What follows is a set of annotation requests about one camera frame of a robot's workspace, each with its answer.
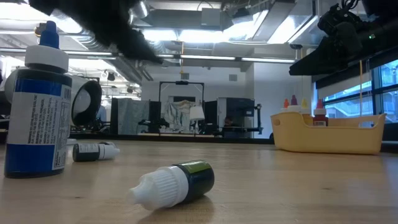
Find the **red cap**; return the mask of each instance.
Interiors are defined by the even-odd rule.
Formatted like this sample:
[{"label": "red cap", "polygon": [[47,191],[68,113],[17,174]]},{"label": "red cap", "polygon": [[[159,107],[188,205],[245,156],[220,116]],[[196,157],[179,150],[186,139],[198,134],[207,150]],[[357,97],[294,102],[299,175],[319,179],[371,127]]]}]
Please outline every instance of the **red cap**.
[{"label": "red cap", "polygon": [[294,105],[298,105],[298,104],[297,104],[296,95],[292,95],[292,102],[291,102],[291,104],[290,104],[290,105],[292,105],[292,106],[294,106]]},{"label": "red cap", "polygon": [[319,100],[318,100],[317,109],[323,109],[323,102],[322,102],[322,99],[319,99]]},{"label": "red cap", "polygon": [[288,100],[288,99],[285,99],[284,108],[287,108],[288,106],[289,106],[289,100]]}]

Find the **lamp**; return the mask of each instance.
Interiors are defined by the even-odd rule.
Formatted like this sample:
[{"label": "lamp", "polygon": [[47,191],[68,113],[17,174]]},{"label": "lamp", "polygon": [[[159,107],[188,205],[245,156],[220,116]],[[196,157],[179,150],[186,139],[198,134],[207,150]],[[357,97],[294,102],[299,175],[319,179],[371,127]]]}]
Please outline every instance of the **lamp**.
[{"label": "lamp", "polygon": [[198,131],[198,121],[204,120],[205,114],[201,106],[192,106],[189,112],[189,120],[195,122],[195,134]]}]

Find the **red bottle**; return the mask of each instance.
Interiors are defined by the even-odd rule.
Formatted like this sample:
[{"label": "red bottle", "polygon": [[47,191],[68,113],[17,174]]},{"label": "red bottle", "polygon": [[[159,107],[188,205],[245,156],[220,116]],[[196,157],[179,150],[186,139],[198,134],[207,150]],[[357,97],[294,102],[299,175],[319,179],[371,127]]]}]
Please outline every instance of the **red bottle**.
[{"label": "red bottle", "polygon": [[329,125],[329,118],[326,117],[326,109],[323,108],[322,100],[318,100],[317,108],[313,111],[315,117],[313,118],[314,126],[327,127]]}]

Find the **yellow bottle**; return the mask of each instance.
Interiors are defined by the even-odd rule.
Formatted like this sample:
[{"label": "yellow bottle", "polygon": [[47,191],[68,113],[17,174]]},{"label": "yellow bottle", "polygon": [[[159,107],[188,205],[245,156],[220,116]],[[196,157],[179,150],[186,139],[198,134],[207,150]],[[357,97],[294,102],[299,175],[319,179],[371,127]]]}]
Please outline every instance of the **yellow bottle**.
[{"label": "yellow bottle", "polygon": [[305,98],[301,101],[301,114],[303,115],[304,123],[308,126],[313,125],[313,120],[311,116],[311,109],[308,108],[307,101]]}]

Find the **bottle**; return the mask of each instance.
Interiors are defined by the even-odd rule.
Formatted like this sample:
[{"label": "bottle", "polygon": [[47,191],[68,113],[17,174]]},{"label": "bottle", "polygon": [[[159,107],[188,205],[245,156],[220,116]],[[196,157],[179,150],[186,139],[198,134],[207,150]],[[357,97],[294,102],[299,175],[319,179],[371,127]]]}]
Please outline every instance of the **bottle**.
[{"label": "bottle", "polygon": [[4,175],[45,177],[65,167],[72,79],[68,55],[59,49],[57,25],[48,21],[40,44],[26,49],[27,68],[17,71]]},{"label": "bottle", "polygon": [[285,99],[284,101],[284,107],[282,109],[280,109],[280,112],[287,112],[287,108],[289,107],[289,100]]},{"label": "bottle", "polygon": [[292,100],[290,101],[290,106],[287,107],[288,112],[301,112],[301,106],[297,104],[296,95],[292,95]]},{"label": "bottle", "polygon": [[209,163],[196,160],[161,167],[143,175],[139,182],[129,190],[127,201],[155,210],[191,202],[209,192],[214,185],[214,172]]},{"label": "bottle", "polygon": [[304,123],[308,126],[312,126],[313,119],[311,116],[311,110],[308,108],[307,100],[305,98],[301,101],[301,114],[303,115]]},{"label": "bottle", "polygon": [[112,142],[99,144],[75,144],[72,158],[75,162],[91,162],[97,160],[114,159],[120,153]]},{"label": "bottle", "polygon": [[323,108],[322,100],[318,100],[317,108],[313,113],[315,115],[313,118],[314,126],[327,127],[329,125],[329,118],[326,117],[326,109]]}]

